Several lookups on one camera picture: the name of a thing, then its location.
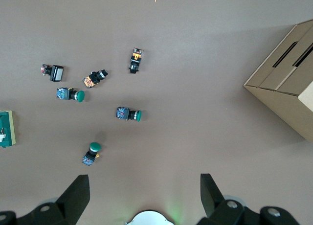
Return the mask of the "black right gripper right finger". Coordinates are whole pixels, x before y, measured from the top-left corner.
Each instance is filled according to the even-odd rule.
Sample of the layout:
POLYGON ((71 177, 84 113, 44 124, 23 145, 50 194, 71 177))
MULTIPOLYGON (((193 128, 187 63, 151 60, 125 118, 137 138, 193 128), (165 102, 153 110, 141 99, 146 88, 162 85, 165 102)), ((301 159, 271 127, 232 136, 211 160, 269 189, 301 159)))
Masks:
POLYGON ((264 206, 256 213, 234 199, 225 199, 210 174, 201 174, 201 202, 206 217, 200 225, 297 225, 288 211, 264 206))

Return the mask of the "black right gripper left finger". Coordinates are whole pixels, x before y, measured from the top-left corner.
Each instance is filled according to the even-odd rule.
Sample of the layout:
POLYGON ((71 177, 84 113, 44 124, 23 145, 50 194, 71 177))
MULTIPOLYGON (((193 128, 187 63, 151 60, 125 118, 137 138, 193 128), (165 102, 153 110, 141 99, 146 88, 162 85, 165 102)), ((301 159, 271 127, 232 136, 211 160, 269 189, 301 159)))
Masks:
POLYGON ((39 205, 18 225, 75 225, 90 201, 89 177, 79 175, 56 202, 39 205))

